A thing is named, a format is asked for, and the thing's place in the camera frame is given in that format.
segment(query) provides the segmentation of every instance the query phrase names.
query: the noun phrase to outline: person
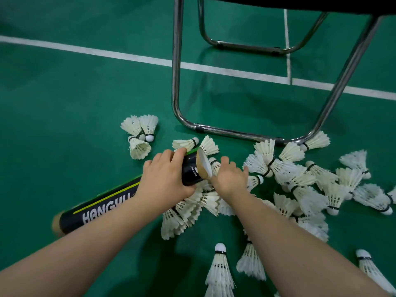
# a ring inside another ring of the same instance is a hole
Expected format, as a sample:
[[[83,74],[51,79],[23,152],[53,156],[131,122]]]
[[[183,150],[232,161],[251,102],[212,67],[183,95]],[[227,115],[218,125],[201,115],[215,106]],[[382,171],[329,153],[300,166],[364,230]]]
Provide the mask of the person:
[[[1,296],[83,295],[133,235],[194,193],[181,181],[185,153],[165,150],[146,161],[133,198],[0,272]],[[247,180],[248,171],[225,156],[211,179],[282,297],[388,296],[329,245],[251,195]]]

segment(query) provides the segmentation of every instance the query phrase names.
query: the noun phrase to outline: chair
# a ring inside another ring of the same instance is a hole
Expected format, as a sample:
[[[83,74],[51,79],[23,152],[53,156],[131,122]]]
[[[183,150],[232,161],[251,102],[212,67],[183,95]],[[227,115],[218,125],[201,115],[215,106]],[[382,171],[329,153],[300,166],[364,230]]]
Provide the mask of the chair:
[[[238,4],[253,5],[260,7],[272,7],[272,8],[284,8],[287,9],[301,9],[301,10],[315,10],[321,11],[322,13],[312,26],[312,28],[305,35],[303,40],[295,45],[294,47],[287,49],[280,48],[268,48],[268,47],[258,47],[258,46],[247,46],[241,44],[233,44],[225,41],[217,41],[211,39],[205,31],[205,16],[204,16],[204,0],[198,0],[198,17],[199,17],[199,27],[202,37],[212,46],[221,49],[233,49],[245,52],[255,52],[269,54],[272,56],[281,56],[289,54],[301,49],[312,37],[315,31],[318,29],[320,24],[324,21],[329,12],[346,12],[355,14],[369,14],[369,19],[361,32],[359,39],[356,41],[348,59],[346,60],[343,69],[341,70],[337,81],[335,82],[333,89],[317,117],[317,120],[313,128],[301,137],[294,139],[284,139],[281,137],[270,137],[262,134],[246,133],[240,131],[234,131],[230,129],[223,129],[218,127],[212,127],[209,125],[202,125],[198,123],[192,123],[187,120],[180,111],[179,107],[179,85],[180,85],[180,62],[181,62],[181,43],[182,43],[182,27],[183,27],[183,3],[184,0],[174,0],[174,16],[173,16],[173,60],[172,60],[172,109],[176,118],[181,122],[181,124],[186,127],[195,130],[198,133],[213,133],[219,135],[225,135],[229,137],[235,137],[239,139],[248,139],[255,141],[264,141],[265,139],[275,139],[277,145],[284,145],[288,142],[295,142],[297,144],[302,144],[306,140],[312,138],[315,134],[319,132],[322,125],[328,118],[335,104],[337,103],[339,97],[341,96],[344,88],[346,87],[349,79],[354,73],[360,59],[362,58],[364,52],[369,46],[371,40],[377,31],[381,20],[384,15],[394,14],[392,9],[380,8],[379,5],[374,3],[366,4],[355,4],[355,2],[349,3],[349,5],[337,5],[336,3],[328,5],[318,5],[307,2],[280,2],[274,0],[219,0],[227,1]]]

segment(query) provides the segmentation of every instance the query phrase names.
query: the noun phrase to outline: white line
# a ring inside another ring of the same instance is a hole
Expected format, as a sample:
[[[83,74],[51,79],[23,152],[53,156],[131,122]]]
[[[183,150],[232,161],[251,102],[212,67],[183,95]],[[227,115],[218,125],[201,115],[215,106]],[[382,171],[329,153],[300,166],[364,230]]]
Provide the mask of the white line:
[[[109,58],[136,61],[136,62],[144,62],[144,63],[149,63],[149,64],[157,64],[160,66],[172,66],[172,61],[168,60],[168,59],[160,59],[160,58],[155,58],[155,57],[133,55],[133,54],[127,54],[127,53],[121,53],[121,52],[113,52],[113,51],[106,51],[106,50],[100,50],[100,49],[92,49],[92,48],[85,48],[85,47],[79,47],[79,46],[51,43],[49,41],[37,41],[37,40],[25,39],[25,38],[12,38],[12,37],[8,37],[8,36],[0,35],[0,42],[10,43],[10,44],[18,44],[18,45],[35,46],[35,47],[42,47],[42,48],[56,49],[56,50],[63,50],[63,51],[70,51],[70,52],[90,54],[90,55],[96,55],[96,56],[101,56],[101,57],[109,57]],[[220,75],[233,76],[233,77],[239,77],[239,78],[247,78],[247,79],[260,80],[260,81],[266,81],[266,82],[274,82],[274,83],[279,83],[279,84],[287,84],[288,83],[287,82],[288,79],[286,77],[245,72],[245,71],[239,71],[239,70],[233,70],[233,69],[217,68],[214,66],[206,66],[206,65],[202,65],[202,64],[194,64],[194,63],[188,63],[188,62],[182,62],[181,68],[187,69],[187,70],[207,72],[207,73],[212,73],[212,74],[220,74]]]
[[[290,48],[289,44],[289,27],[288,27],[288,10],[283,10],[283,16],[285,20],[285,43],[286,48]],[[290,63],[290,54],[286,54],[286,66],[288,70],[288,84],[291,84],[291,63]]]
[[[311,89],[323,89],[325,91],[331,91],[334,86],[334,84],[331,83],[304,80],[298,78],[293,78],[293,85],[309,87]],[[377,91],[375,89],[362,89],[360,87],[346,86],[344,89],[344,93],[396,101],[396,93]]]
[[[51,43],[49,41],[38,41],[38,40],[24,39],[24,38],[13,38],[13,37],[0,35],[0,42],[10,43],[10,44],[18,44],[18,45],[29,45],[29,46],[36,46],[36,47],[63,50],[63,51],[70,51],[70,52],[90,54],[90,55],[96,55],[96,56],[108,57],[108,58],[114,58],[114,59],[144,62],[144,63],[156,64],[156,65],[160,65],[160,66],[172,66],[172,61],[168,60],[168,59],[133,55],[133,54],[127,54],[127,53],[121,53],[121,52],[100,50],[100,49],[85,48],[85,47],[79,47],[79,46],[73,46],[73,45]],[[226,76],[259,80],[259,81],[265,81],[265,82],[273,82],[273,83],[278,83],[278,84],[290,84],[288,77],[245,72],[245,71],[226,69],[226,68],[218,68],[218,67],[214,67],[214,66],[206,66],[203,64],[182,62],[181,68],[187,69],[187,70],[194,70],[194,71],[201,71],[201,72],[207,72],[207,73],[213,73],[213,74],[220,74],[220,75],[226,75]],[[313,88],[313,89],[323,89],[326,91],[330,91],[333,88],[333,84],[330,84],[330,83],[304,80],[304,79],[298,79],[298,78],[292,78],[291,80],[292,80],[293,85],[302,86],[302,87],[309,87],[309,88]],[[387,99],[387,100],[396,100],[396,93],[391,93],[391,92],[386,92],[386,91],[377,91],[374,89],[362,89],[359,87],[347,86],[347,87],[345,87],[344,92],[348,93],[348,94],[359,95],[359,96],[367,96],[367,97],[374,97],[374,98]]]

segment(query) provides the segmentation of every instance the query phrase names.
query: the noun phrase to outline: metal chair leg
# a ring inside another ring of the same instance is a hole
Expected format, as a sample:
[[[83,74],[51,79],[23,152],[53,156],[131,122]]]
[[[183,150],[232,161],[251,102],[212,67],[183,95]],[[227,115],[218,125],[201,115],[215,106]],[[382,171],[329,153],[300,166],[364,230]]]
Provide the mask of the metal chair leg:
[[[359,39],[354,45],[348,59],[346,60],[343,69],[330,92],[330,95],[323,106],[318,119],[311,131],[307,134],[295,138],[295,139],[283,139],[280,137],[269,137],[261,134],[239,132],[229,129],[223,129],[218,127],[212,127],[203,124],[192,123],[187,120],[180,111],[179,107],[179,85],[180,85],[180,62],[181,62],[181,42],[182,42],[182,28],[183,28],[183,4],[184,0],[175,0],[174,4],[174,16],[173,16],[173,60],[172,60],[172,109],[176,118],[181,122],[181,124],[186,127],[195,130],[199,133],[213,133],[219,135],[225,135],[229,137],[235,137],[239,139],[248,139],[255,141],[264,141],[266,139],[275,139],[277,144],[286,144],[290,141],[296,142],[297,144],[302,144],[306,140],[312,138],[317,134],[322,127],[323,123],[329,116],[330,112],[337,103],[339,97],[344,91],[349,79],[351,78],[353,72],[355,71],[360,59],[362,58],[364,52],[369,46],[375,32],[378,29],[382,16],[370,16],[365,28],[360,34]]]
[[[233,43],[228,43],[226,41],[217,41],[214,39],[211,39],[206,31],[205,31],[205,5],[204,5],[204,0],[198,0],[198,21],[199,21],[199,30],[201,32],[202,37],[207,41],[208,44],[219,48],[219,49],[232,49],[232,50],[237,50],[237,51],[245,51],[245,52],[254,52],[254,53],[265,53],[265,54],[270,54],[273,56],[279,56],[279,55],[285,55],[285,54],[290,54],[293,53],[302,47],[304,47],[308,41],[311,39],[312,35],[316,32],[316,30],[319,28],[319,26],[322,24],[324,19],[327,17],[329,13],[328,12],[322,12],[314,25],[311,27],[311,29],[308,31],[308,33],[305,35],[302,41],[300,41],[297,45],[291,48],[286,48],[286,49],[280,49],[278,47],[274,48],[267,48],[267,47],[257,47],[257,46],[247,46],[247,45],[240,45],[240,44],[233,44]]]

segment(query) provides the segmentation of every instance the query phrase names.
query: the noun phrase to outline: chair seat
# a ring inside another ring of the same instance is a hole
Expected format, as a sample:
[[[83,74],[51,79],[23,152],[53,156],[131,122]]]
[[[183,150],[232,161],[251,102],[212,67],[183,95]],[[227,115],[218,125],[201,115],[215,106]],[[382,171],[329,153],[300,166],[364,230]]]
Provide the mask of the chair seat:
[[[285,8],[295,10],[313,10],[313,11],[330,11],[354,14],[372,14],[372,15],[391,15],[396,14],[396,7],[389,2],[380,0],[316,0],[310,2],[306,0],[218,0],[230,3],[252,5],[270,8]]]

